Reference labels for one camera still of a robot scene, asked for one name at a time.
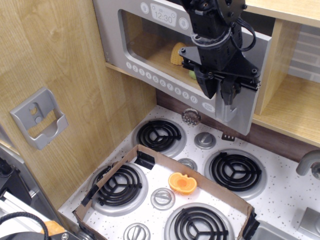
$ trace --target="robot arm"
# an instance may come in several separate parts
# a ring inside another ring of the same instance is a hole
[[[180,0],[189,14],[196,46],[181,48],[183,67],[194,71],[203,93],[212,98],[220,84],[225,105],[231,105],[241,88],[258,90],[260,70],[242,54],[256,43],[255,31],[240,18],[245,0]],[[253,35],[242,48],[242,27]]]

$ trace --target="orange slice toy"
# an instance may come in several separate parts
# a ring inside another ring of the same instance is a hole
[[[168,182],[172,190],[183,195],[189,195],[197,188],[197,181],[193,177],[182,175],[180,172],[171,174]]]

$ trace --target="cardboard box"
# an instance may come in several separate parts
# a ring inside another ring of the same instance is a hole
[[[194,178],[197,181],[197,185],[199,188],[205,190],[210,195],[216,197],[217,199],[220,199],[232,208],[235,208],[242,214],[246,215],[245,221],[240,223],[242,228],[237,236],[238,240],[246,239],[253,234],[252,229],[253,231],[255,230],[255,228],[257,227],[257,223],[254,219],[254,208],[249,203],[247,203],[245,200],[229,191],[225,187],[212,182],[200,173],[193,171],[192,169],[182,165],[178,161],[164,156],[161,153],[156,152],[143,145],[136,145],[122,158],[121,161],[118,161],[97,184],[95,184],[90,189],[86,197],[82,200],[81,204],[73,211],[73,214],[75,215],[80,227],[85,228],[90,233],[94,234],[96,239],[106,240],[106,238],[103,237],[99,232],[92,229],[83,221],[87,211],[92,206],[92,198],[124,163],[132,161],[135,157],[137,157],[135,163],[142,165],[148,169],[151,169],[154,165],[161,165],[172,170],[173,172],[180,172]]]

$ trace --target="digital clock display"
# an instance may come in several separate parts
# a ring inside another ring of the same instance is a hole
[[[172,27],[176,26],[177,13],[175,11],[154,3],[151,3],[150,6],[153,19]]]

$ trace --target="sink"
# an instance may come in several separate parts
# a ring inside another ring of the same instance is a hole
[[[260,225],[256,229],[251,240],[298,240],[265,221],[259,222]]]

